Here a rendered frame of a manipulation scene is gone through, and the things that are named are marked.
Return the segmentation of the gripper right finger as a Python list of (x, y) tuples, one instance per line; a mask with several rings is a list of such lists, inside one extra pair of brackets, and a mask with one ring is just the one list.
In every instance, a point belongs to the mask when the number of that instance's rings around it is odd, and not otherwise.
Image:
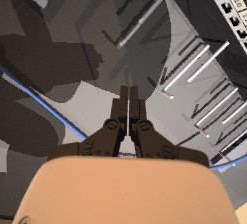
[[(131, 105), (130, 105), (131, 100)], [(210, 168), (208, 156), (199, 150), (175, 146), (147, 120), (145, 99), (138, 99), (138, 86), (130, 87), (129, 136), (137, 158), (186, 160)]]

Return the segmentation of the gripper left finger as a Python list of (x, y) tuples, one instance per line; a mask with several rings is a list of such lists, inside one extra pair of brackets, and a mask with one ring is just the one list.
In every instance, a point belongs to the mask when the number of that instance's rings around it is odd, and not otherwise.
[(82, 142), (52, 147), (47, 161), (64, 156), (118, 157), (121, 142), (127, 136), (127, 116), (128, 87), (121, 86), (120, 98), (113, 98), (110, 118), (103, 127)]

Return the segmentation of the blue patch cord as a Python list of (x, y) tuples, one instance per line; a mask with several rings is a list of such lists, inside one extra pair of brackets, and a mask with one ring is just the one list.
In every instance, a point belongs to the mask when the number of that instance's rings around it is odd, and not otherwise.
[[(48, 106), (44, 101), (42, 101), (37, 95), (35, 95), (30, 89), (28, 89), (24, 84), (22, 84), (17, 78), (15, 78), (10, 72), (8, 72), (3, 66), (0, 65), (0, 70), (3, 71), (8, 77), (10, 77), (14, 82), (16, 82), (21, 88), (23, 88), (27, 93), (29, 93), (33, 98), (35, 98), (39, 103), (41, 103), (46, 109), (48, 109), (52, 114), (54, 114), (57, 118), (59, 118), (63, 123), (65, 123), (69, 128), (71, 128), (74, 132), (76, 132), (79, 136), (81, 136), (84, 140), (87, 138), (81, 132), (79, 132), (75, 127), (73, 127), (69, 122), (67, 122), (63, 117), (61, 117), (57, 112), (55, 112), (50, 106)], [(232, 160), (227, 163), (223, 163), (216, 166), (211, 166), (210, 169), (219, 169), (226, 166), (233, 165), (247, 158), (247, 154)]]

